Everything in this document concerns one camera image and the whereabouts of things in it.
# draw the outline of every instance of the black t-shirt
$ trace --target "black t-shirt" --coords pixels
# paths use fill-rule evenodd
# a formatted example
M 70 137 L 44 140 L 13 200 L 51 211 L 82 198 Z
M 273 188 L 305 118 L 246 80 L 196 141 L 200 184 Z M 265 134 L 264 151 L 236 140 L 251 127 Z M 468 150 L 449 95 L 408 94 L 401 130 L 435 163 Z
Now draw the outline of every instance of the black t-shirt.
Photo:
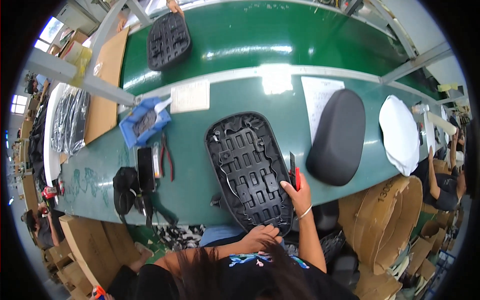
M 348 289 L 339 285 L 331 276 L 320 271 L 315 266 L 304 262 L 296 256 L 295 260 L 305 274 L 307 286 L 317 299 L 358 299 Z M 226 300 L 254 299 L 266 284 L 271 258 L 265 253 L 230 255 L 221 259 L 222 295 Z M 155 264 L 146 264 L 140 269 L 135 299 L 170 300 L 178 299 L 178 290 L 172 274 Z
M 438 210 L 446 212 L 454 210 L 458 204 L 458 196 L 456 194 L 458 171 L 456 167 L 453 167 L 452 175 L 435 173 L 435 177 L 437 178 L 437 184 L 440 188 L 440 196 L 435 200 L 435 198 L 428 193 L 424 202 Z

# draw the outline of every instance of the window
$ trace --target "window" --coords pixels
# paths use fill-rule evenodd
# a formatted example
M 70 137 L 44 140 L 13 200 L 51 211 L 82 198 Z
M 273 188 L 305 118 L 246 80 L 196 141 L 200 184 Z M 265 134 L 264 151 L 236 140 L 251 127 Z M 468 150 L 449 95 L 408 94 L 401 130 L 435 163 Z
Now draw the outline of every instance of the window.
M 27 105 L 27 97 L 14 95 L 12 100 L 11 112 L 15 114 L 23 115 L 25 112 L 26 105 Z
M 38 40 L 36 40 L 34 47 L 44 52 L 47 52 L 48 48 L 50 48 L 51 43 L 53 42 L 57 34 L 60 32 L 62 26 L 62 22 L 55 19 L 54 17 L 51 17 L 50 21 L 47 23 L 42 33 L 38 37 Z

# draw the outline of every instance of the silver bracelet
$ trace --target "silver bracelet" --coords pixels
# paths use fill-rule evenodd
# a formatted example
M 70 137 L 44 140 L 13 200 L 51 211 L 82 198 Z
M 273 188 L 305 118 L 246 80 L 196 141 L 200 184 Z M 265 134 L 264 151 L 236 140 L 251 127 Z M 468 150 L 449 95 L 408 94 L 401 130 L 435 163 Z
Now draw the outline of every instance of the silver bracelet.
M 303 218 L 304 216 L 306 216 L 311 209 L 312 209 L 312 205 L 310 205 L 310 207 L 307 209 L 306 212 L 303 213 L 303 215 L 299 216 L 299 220 L 300 220 L 301 218 Z

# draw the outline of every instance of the pliers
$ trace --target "pliers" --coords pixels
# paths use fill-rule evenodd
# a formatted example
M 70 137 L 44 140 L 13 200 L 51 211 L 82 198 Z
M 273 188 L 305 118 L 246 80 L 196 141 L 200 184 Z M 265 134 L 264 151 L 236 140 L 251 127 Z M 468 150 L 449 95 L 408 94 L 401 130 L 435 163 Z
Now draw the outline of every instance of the pliers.
M 170 151 L 167 148 L 167 136 L 162 133 L 162 150 L 160 150 L 160 177 L 163 177 L 163 153 L 167 153 L 168 163 L 170 164 L 170 181 L 173 181 L 173 164 L 170 157 Z

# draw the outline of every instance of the blue plastic bin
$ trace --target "blue plastic bin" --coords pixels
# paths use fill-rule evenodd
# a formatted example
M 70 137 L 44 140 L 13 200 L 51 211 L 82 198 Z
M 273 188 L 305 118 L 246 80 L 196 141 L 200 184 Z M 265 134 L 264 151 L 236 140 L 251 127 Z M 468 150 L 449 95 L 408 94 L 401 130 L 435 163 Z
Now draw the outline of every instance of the blue plastic bin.
M 133 132 L 133 125 L 138 122 L 145 113 L 153 109 L 155 105 L 160 102 L 162 102 L 162 100 L 160 100 L 158 97 L 144 99 L 139 105 L 132 109 L 128 116 L 120 121 L 120 130 L 129 149 L 131 149 L 133 146 L 146 146 L 148 139 L 171 121 L 169 113 L 166 109 L 164 109 L 158 114 L 157 122 L 155 122 L 150 129 L 145 130 L 138 137 Z

